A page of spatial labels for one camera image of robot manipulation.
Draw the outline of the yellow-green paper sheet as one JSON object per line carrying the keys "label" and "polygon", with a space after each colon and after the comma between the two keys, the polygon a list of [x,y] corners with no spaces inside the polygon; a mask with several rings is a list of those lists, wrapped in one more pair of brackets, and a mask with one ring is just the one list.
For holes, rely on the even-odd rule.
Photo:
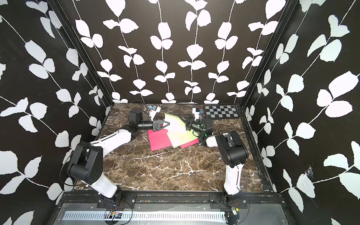
{"label": "yellow-green paper sheet", "polygon": [[185,123],[177,115],[160,113],[159,115],[155,116],[155,120],[165,121],[162,126],[165,126],[169,123],[169,125],[164,128],[168,132],[186,133],[187,131]]}
{"label": "yellow-green paper sheet", "polygon": [[187,144],[198,138],[197,133],[193,130],[186,130],[185,132],[168,131],[167,136],[174,148]]}

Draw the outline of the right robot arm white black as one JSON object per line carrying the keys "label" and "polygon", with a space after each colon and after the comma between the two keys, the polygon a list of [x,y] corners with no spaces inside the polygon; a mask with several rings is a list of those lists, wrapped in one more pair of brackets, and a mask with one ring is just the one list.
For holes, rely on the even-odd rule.
{"label": "right robot arm white black", "polygon": [[249,152],[236,131],[213,133],[213,121],[193,115],[179,117],[187,131],[198,134],[199,143],[206,147],[217,147],[226,165],[226,179],[223,185],[226,197],[235,197],[241,192],[241,173]]}

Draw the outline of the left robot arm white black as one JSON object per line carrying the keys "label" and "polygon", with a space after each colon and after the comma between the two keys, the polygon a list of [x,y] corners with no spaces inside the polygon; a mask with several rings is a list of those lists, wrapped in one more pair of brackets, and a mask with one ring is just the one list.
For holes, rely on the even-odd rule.
{"label": "left robot arm white black", "polygon": [[115,133],[97,141],[80,142],[69,156],[67,174],[88,184],[103,198],[113,201],[121,199],[121,189],[110,181],[103,172],[103,158],[118,147],[133,141],[142,131],[160,131],[171,123],[165,120],[143,120],[143,110],[132,109],[128,122]]}

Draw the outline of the left pink paper sheet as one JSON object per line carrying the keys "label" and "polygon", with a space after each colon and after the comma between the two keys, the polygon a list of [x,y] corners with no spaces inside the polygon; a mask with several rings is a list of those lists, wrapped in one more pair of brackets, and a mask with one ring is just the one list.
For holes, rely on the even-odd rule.
{"label": "left pink paper sheet", "polygon": [[149,142],[150,142],[152,151],[156,151],[156,150],[160,150],[160,149],[172,146],[172,144],[167,136],[167,133],[168,133],[168,131],[166,131],[166,130],[156,131],[156,132],[154,132],[153,130],[148,131]]}

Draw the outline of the pink paper sheet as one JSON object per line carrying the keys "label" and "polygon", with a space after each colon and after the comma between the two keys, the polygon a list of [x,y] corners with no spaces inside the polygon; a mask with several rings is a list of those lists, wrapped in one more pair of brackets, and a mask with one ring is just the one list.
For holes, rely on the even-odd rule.
{"label": "pink paper sheet", "polygon": [[186,147],[189,147],[191,145],[198,144],[198,143],[199,143],[199,140],[195,139],[195,140],[193,140],[191,142],[188,142],[188,143],[185,143],[185,144],[181,145],[181,148],[183,149],[183,148],[186,148]]}
{"label": "pink paper sheet", "polygon": [[150,142],[152,151],[156,151],[156,150],[160,150],[160,149],[172,146],[172,144],[167,136],[167,133],[168,133],[168,131],[166,131],[166,130],[156,131],[156,132],[154,132],[153,130],[148,131],[149,142]]}

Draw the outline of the right pink paper sheet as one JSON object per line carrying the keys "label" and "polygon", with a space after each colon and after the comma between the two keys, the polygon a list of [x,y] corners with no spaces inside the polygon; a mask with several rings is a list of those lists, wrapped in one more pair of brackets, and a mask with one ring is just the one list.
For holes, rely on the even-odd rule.
{"label": "right pink paper sheet", "polygon": [[198,144],[198,143],[199,143],[199,140],[195,139],[195,140],[193,140],[191,142],[188,142],[188,143],[185,143],[185,144],[181,145],[181,148],[183,149],[183,148],[186,148],[186,147],[189,147],[191,145]]}

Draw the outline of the checkerboard calibration board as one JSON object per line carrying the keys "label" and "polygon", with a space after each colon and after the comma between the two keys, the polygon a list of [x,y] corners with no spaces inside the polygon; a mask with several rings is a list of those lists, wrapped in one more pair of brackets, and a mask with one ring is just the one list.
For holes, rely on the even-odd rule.
{"label": "checkerboard calibration board", "polygon": [[240,113],[235,105],[204,105],[205,116],[212,120],[238,119]]}

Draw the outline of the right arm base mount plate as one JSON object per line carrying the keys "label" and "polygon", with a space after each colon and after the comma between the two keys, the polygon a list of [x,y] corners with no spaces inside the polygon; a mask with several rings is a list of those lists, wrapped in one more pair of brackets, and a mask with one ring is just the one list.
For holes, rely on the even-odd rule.
{"label": "right arm base mount plate", "polygon": [[210,206],[212,209],[247,209],[247,201],[243,193],[239,192],[235,195],[228,195],[227,193],[210,194]]}

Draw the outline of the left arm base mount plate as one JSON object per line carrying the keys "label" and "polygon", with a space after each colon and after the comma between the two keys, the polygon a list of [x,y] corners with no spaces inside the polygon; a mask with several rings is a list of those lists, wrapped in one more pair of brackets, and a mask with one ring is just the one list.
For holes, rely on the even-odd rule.
{"label": "left arm base mount plate", "polygon": [[126,208],[133,209],[135,206],[136,197],[136,194],[131,194],[128,192],[115,194],[115,196],[112,198],[107,198],[103,195],[100,195],[97,208],[106,210],[120,210]]}

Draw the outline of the white perforated rail strip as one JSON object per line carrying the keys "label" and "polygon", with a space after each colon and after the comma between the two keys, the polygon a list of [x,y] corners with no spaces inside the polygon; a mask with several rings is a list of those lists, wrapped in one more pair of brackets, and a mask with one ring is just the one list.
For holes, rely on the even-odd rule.
{"label": "white perforated rail strip", "polygon": [[[105,221],[106,211],[66,211],[63,221]],[[123,211],[120,221],[210,221],[225,222],[224,212],[220,211]]]}

